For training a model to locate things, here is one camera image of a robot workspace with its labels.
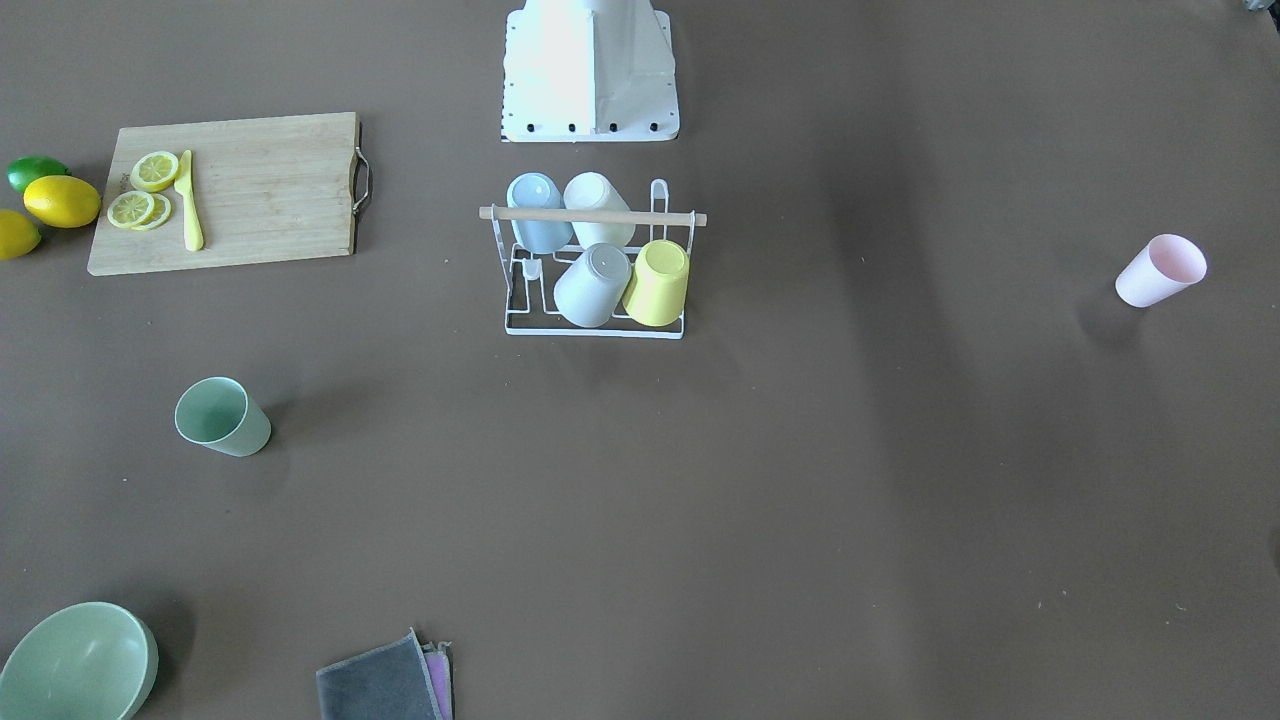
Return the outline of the green plastic cup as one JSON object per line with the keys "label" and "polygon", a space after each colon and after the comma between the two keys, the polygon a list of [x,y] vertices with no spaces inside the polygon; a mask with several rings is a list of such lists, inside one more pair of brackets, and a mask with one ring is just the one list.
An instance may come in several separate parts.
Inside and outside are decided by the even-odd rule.
{"label": "green plastic cup", "polygon": [[177,432],[187,441],[233,457],[247,457],[269,442],[273,427],[246,388],[228,377],[192,384],[174,411]]}

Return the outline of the pink plastic cup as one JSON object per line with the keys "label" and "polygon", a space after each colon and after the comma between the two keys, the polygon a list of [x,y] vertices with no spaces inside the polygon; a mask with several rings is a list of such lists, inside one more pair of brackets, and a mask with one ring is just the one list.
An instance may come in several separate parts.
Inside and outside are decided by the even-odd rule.
{"label": "pink plastic cup", "polygon": [[1207,270],[1203,251],[1189,238],[1157,234],[1117,275],[1114,287],[1125,304],[1149,307],[1199,283]]}

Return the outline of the yellow plastic cup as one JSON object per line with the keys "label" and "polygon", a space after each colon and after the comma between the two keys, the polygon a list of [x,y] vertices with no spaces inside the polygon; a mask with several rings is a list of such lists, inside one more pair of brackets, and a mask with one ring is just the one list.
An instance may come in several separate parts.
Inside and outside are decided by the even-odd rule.
{"label": "yellow plastic cup", "polygon": [[664,327],[684,311],[691,261],[676,242],[654,240],[637,255],[622,306],[635,322]]}

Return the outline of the grey plastic cup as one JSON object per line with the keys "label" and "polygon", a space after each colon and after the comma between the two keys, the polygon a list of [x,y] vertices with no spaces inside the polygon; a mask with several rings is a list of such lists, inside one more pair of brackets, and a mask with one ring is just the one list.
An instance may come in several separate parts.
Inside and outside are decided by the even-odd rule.
{"label": "grey plastic cup", "polygon": [[631,274],[631,263],[622,249],[611,243],[589,246],[556,282],[556,307],[575,325],[604,325],[614,314]]}

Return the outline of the white plastic cup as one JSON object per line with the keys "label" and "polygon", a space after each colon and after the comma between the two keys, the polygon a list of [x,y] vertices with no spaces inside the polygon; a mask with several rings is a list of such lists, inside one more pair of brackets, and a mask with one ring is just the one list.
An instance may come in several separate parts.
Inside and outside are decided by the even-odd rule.
{"label": "white plastic cup", "polygon": [[[573,177],[562,193],[563,205],[577,211],[630,211],[614,186],[598,172],[584,172]],[[577,243],[589,247],[611,243],[626,247],[635,233],[635,224],[571,222]]]}

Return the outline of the grey folded cloth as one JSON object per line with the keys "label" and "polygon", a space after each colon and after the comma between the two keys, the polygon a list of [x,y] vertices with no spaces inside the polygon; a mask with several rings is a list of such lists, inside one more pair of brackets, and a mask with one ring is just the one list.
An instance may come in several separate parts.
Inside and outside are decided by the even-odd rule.
{"label": "grey folded cloth", "polygon": [[323,719],[454,719],[452,643],[404,638],[316,671]]}

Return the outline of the wooden cutting board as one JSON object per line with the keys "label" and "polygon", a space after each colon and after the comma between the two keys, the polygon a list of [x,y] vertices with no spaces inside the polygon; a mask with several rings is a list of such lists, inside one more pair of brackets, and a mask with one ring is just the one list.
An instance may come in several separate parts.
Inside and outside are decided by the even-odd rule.
{"label": "wooden cutting board", "polygon": [[184,242],[184,205],[154,231],[100,218],[90,247],[92,275],[237,266],[355,251],[361,119],[353,111],[125,127],[111,156],[102,204],[131,190],[147,152],[193,154],[193,191],[204,247]]}

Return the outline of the yellow plastic knife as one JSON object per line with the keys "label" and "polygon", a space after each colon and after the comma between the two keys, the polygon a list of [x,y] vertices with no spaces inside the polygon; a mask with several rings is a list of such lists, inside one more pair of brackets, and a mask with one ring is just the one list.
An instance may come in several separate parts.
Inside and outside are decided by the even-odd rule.
{"label": "yellow plastic knife", "polygon": [[193,169],[193,151],[187,149],[179,155],[178,170],[173,186],[183,202],[183,237],[186,249],[189,252],[198,252],[204,249],[204,228],[200,222],[198,204],[195,195]]}

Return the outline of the lemon slice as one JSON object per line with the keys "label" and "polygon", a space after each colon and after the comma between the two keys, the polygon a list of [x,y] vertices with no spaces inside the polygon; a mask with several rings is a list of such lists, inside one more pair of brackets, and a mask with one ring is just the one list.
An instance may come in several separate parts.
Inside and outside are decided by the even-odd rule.
{"label": "lemon slice", "polygon": [[174,152],[152,151],[143,155],[132,168],[129,182],[134,190],[161,193],[173,186],[180,169],[180,159]]}
{"label": "lemon slice", "polygon": [[125,231],[152,231],[165,224],[173,213],[172,200],[163,193],[133,190],[115,197],[105,211],[111,225]]}

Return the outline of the yellow lemon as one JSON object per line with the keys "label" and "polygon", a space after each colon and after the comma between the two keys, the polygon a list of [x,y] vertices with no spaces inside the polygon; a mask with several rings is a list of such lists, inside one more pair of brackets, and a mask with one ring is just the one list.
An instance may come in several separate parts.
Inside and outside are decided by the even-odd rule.
{"label": "yellow lemon", "polygon": [[44,176],[23,191],[26,210],[40,223],[54,228],[79,228],[96,220],[101,196],[96,188],[73,176]]}
{"label": "yellow lemon", "polygon": [[32,252],[42,237],[37,225],[23,213],[0,210],[0,259],[10,260]]}

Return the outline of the green ceramic bowl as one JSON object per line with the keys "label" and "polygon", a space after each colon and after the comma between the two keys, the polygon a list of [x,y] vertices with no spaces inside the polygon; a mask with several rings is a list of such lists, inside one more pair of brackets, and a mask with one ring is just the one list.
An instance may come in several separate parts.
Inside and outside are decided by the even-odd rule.
{"label": "green ceramic bowl", "polygon": [[4,719],[132,719],[157,675],[152,632],[108,602],[44,619],[3,667]]}

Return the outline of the green lime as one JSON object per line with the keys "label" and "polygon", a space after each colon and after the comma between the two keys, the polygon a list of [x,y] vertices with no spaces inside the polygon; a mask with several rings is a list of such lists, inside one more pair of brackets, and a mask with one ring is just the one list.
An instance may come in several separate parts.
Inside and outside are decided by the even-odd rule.
{"label": "green lime", "polygon": [[23,193],[35,181],[47,176],[70,176],[70,168],[47,155],[28,155],[6,165],[6,181],[17,193]]}

